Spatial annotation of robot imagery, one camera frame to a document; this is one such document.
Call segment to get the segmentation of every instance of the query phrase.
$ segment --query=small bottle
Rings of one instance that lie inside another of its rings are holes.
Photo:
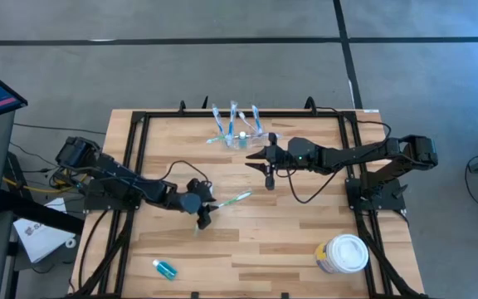
[[[153,260],[153,266],[168,280],[172,281],[176,277],[177,271],[164,261]]]

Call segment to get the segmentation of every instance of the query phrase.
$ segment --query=wooden tabletop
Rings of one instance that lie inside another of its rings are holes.
[[[103,151],[123,160],[132,110],[113,110]],[[377,112],[357,110],[360,120],[380,120]],[[243,124],[239,121],[238,130]],[[283,134],[278,144],[286,149],[290,138],[305,137],[325,147],[341,149],[339,124],[330,118],[262,119],[266,131]],[[359,124],[363,144],[384,138],[383,127]],[[350,146],[351,129],[347,124]],[[228,150],[220,144],[206,144],[217,135],[213,118],[161,118],[150,121],[144,167],[145,178],[162,176],[169,165],[185,159],[206,173],[213,182],[217,201],[231,199],[247,189],[253,195],[235,205],[212,213],[212,224],[194,235],[197,217],[166,211],[143,204],[136,212],[123,297],[355,297],[368,298],[364,273],[326,274],[316,265],[315,248],[341,233],[357,235],[354,214],[348,208],[344,189],[345,171],[308,204],[296,202],[287,179],[276,178],[274,191],[265,189],[263,175],[244,165],[245,156],[259,149]],[[139,137],[136,137],[131,169],[134,169]],[[377,170],[387,161],[368,164]],[[184,191],[191,178],[198,177],[188,166],[176,164],[167,180]],[[306,199],[328,177],[299,172],[292,176],[297,194]],[[82,240],[89,236],[100,213],[86,217]],[[409,286],[423,292],[422,281],[407,224],[395,213],[380,212],[379,222],[385,252]],[[111,213],[98,226],[85,257],[84,280],[105,254]],[[81,242],[77,261],[85,242]],[[152,265],[154,259],[170,263],[178,270],[177,279],[167,281]],[[373,260],[378,292],[379,269]],[[115,284],[117,260],[110,270],[109,291]],[[76,286],[79,263],[71,278]]]

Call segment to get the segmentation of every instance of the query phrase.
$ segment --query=white lid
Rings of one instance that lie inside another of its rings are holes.
[[[368,249],[363,240],[344,234],[332,240],[329,255],[334,265],[343,273],[358,272],[368,262]]]

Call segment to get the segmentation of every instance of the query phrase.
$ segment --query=plastic jar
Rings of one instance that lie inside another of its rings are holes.
[[[368,262],[368,249],[363,240],[342,234],[315,250],[315,260],[327,273],[355,273],[363,270]]]

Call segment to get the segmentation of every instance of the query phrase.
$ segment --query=toothbrush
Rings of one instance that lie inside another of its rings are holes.
[[[248,123],[248,121],[246,121],[246,116],[245,116],[245,114],[244,114],[241,110],[239,110],[238,112],[239,112],[239,117],[241,117],[242,121],[243,121],[246,125],[248,125],[252,130],[254,130],[254,132],[257,132],[256,128],[254,128],[253,125],[250,125],[250,123]]]
[[[230,125],[228,126],[228,135],[227,140],[231,141],[233,139],[233,123],[236,121],[236,112],[237,112],[237,102],[232,100],[230,102],[232,107],[230,109]]]
[[[256,132],[258,134],[263,133],[263,127],[261,126],[261,121],[259,120],[259,110],[254,105],[252,105],[252,114],[254,115],[254,119],[256,120]]]
[[[213,104],[213,116],[215,116],[215,121],[217,122],[217,126],[219,127],[219,131],[221,132],[221,135],[224,136],[224,129],[222,128],[222,120],[221,120],[221,114],[219,113],[219,109],[215,104]]]
[[[218,207],[221,208],[221,207],[225,207],[225,206],[227,206],[227,205],[230,205],[230,204],[232,204],[232,203],[236,203],[236,202],[238,202],[238,201],[241,201],[241,200],[243,200],[243,199],[249,197],[250,195],[252,195],[252,191],[246,191],[246,192],[244,192],[244,193],[242,193],[242,194],[237,195],[237,196],[236,196],[235,198],[233,198],[233,199],[230,199],[230,200],[228,200],[228,201],[226,201],[226,202],[224,202],[224,203],[220,203],[220,204],[218,205]]]

